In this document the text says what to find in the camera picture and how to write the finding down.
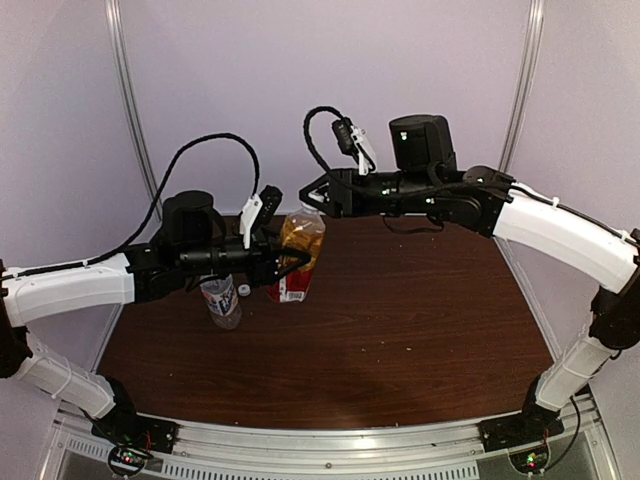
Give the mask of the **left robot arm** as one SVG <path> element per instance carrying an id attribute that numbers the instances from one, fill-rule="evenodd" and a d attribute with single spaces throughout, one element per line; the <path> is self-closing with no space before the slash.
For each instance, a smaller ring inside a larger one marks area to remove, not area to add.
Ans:
<path id="1" fill-rule="evenodd" d="M 211 194 L 185 191 L 163 205 L 151 241 L 121 247 L 104 260 L 27 270 L 1 276 L 1 376 L 28 382 L 82 410 L 123 444 L 137 442 L 144 424 L 124 386 L 91 374 L 50 350 L 28 323 L 101 305 L 156 301 L 190 279 L 205 281 L 242 273 L 253 288 L 271 285 L 310 262 L 310 254 L 283 247 L 261 223 L 279 205 L 279 191 L 252 196 L 241 213 L 240 234 L 229 238 Z"/>

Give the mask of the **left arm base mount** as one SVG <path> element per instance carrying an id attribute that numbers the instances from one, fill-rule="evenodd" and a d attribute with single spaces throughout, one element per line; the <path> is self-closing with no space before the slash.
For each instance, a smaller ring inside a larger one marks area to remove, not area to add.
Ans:
<path id="1" fill-rule="evenodd" d="M 115 405 L 101 418 L 86 415 L 92 423 L 92 434 L 114 445 L 171 454 L 178 424 L 140 415 L 124 385 L 109 376 L 106 381 L 113 390 Z"/>

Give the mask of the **clear water bottle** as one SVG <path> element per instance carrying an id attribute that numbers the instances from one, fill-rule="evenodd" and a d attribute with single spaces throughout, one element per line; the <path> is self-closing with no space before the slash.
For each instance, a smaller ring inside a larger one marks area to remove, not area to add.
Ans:
<path id="1" fill-rule="evenodd" d="M 233 276 L 203 282 L 200 290 L 214 323 L 224 330 L 236 329 L 242 319 L 242 309 Z"/>

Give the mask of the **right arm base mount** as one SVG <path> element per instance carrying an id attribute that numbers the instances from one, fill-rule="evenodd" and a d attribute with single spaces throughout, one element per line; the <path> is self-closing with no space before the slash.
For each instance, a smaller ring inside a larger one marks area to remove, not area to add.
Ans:
<path id="1" fill-rule="evenodd" d="M 560 413 L 547 410 L 535 402 L 540 378 L 538 375 L 530 384 L 520 412 L 483 420 L 478 424 L 485 452 L 539 442 L 547 435 L 554 436 L 564 432 Z"/>

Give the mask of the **white water bottle cap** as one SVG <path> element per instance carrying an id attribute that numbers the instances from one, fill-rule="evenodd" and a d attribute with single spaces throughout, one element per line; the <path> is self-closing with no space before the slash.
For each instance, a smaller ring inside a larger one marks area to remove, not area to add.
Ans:
<path id="1" fill-rule="evenodd" d="M 238 286 L 237 291 L 241 297 L 247 297 L 251 294 L 251 287 L 248 284 L 242 284 Z"/>

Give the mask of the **amber tea bottle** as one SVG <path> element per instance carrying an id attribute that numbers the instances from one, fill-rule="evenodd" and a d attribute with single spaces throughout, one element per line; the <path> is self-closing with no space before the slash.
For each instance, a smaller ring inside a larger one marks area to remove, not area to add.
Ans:
<path id="1" fill-rule="evenodd" d="M 326 226 L 319 211 L 309 205 L 303 204 L 286 216 L 280 231 L 281 245 L 308 254 L 310 260 L 267 288 L 267 294 L 273 301 L 291 303 L 302 302 L 306 298 L 325 232 Z"/>

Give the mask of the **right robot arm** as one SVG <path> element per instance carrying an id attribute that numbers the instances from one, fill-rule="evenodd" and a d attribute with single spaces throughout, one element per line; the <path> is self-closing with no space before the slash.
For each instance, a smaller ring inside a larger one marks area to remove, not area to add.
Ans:
<path id="1" fill-rule="evenodd" d="M 331 125 L 352 168 L 322 165 L 300 199 L 332 218 L 422 216 L 542 252 L 594 279 L 592 320 L 568 351 L 531 384 L 513 419 L 519 440 L 535 440 L 613 356 L 639 341 L 639 235 L 612 228 L 512 176 L 456 164 L 449 124 L 418 114 L 389 124 L 396 170 L 380 171 L 363 131 L 336 113 Z"/>

